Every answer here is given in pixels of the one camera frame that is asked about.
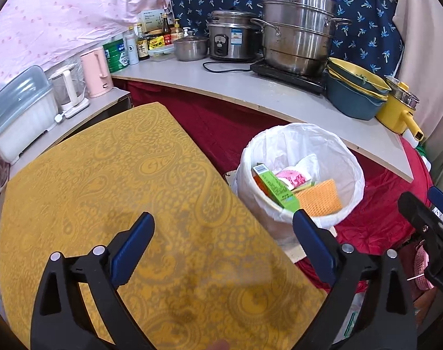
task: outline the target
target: pink electric kettle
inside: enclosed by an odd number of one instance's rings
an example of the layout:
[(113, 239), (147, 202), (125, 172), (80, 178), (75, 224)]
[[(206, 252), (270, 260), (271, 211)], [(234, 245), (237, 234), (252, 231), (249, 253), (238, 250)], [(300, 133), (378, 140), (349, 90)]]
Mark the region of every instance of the pink electric kettle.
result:
[(90, 97), (101, 96), (113, 88), (103, 46), (81, 55), (81, 64)]

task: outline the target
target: cardboard box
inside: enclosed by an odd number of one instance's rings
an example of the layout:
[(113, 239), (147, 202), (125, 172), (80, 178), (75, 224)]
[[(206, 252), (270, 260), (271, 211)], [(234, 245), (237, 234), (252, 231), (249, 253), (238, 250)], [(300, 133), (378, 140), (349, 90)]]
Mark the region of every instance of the cardboard box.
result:
[(254, 179), (256, 179), (258, 185), (260, 184), (259, 187), (279, 206), (291, 212), (296, 212), (300, 208), (296, 196), (265, 164), (258, 164), (252, 170), (254, 172)]

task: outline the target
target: red cloth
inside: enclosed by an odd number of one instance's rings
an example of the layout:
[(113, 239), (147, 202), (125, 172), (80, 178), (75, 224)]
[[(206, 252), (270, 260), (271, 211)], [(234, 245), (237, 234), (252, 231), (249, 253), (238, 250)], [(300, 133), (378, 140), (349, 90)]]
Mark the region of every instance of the red cloth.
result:
[[(220, 174), (238, 167), (243, 149), (256, 134), (288, 123), (231, 102), (175, 88), (117, 79), (114, 83), (130, 91), (135, 106), (150, 102), (165, 105)], [(412, 183), (354, 153), (364, 171), (364, 198), (335, 227), (340, 243), (350, 243), (360, 252), (378, 255), (402, 244), (414, 232), (398, 212), (398, 198), (401, 193), (410, 191), (429, 205), (427, 190), (432, 181), (416, 150), (406, 140), (402, 139), (402, 142), (414, 176)], [(330, 290), (319, 280), (307, 258), (296, 265), (315, 286)], [(361, 282), (358, 291), (363, 291), (365, 286)]]
[(232, 102), (161, 85), (114, 79), (130, 91), (134, 106), (160, 102), (204, 152), (220, 174), (238, 168), (241, 153), (258, 133), (285, 120)]
[[(432, 180), (417, 151), (401, 139), (413, 172), (412, 183), (364, 155), (354, 153), (364, 171), (364, 197), (351, 214), (335, 226), (339, 243), (352, 244), (359, 252), (381, 255), (404, 243), (414, 232), (412, 225), (398, 212), (398, 198), (403, 192), (410, 191), (429, 206), (427, 191)], [(320, 281), (307, 258), (297, 262), (296, 266), (316, 287), (330, 291), (330, 286)], [(357, 292), (363, 292), (366, 286), (360, 282)]]

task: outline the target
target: blue patterned fabric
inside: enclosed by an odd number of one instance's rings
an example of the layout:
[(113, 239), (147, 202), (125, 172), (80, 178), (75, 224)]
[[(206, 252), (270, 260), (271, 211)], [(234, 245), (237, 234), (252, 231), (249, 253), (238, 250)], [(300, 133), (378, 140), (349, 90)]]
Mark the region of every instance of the blue patterned fabric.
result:
[[(197, 35), (208, 36), (207, 18), (213, 10), (233, 6), (262, 16), (261, 0), (171, 0), (174, 16), (181, 27), (192, 27)], [(331, 56), (353, 62), (379, 76), (396, 70), (403, 51), (403, 40), (393, 25), (396, 2), (390, 0), (341, 0), (337, 16), (353, 20), (339, 27)]]

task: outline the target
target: orange sponge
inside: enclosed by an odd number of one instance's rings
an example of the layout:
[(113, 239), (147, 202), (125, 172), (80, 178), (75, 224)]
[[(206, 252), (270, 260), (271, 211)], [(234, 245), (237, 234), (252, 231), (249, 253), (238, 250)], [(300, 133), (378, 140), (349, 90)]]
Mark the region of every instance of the orange sponge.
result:
[(333, 179), (295, 193), (301, 209), (311, 217), (326, 216), (338, 212), (343, 206)]

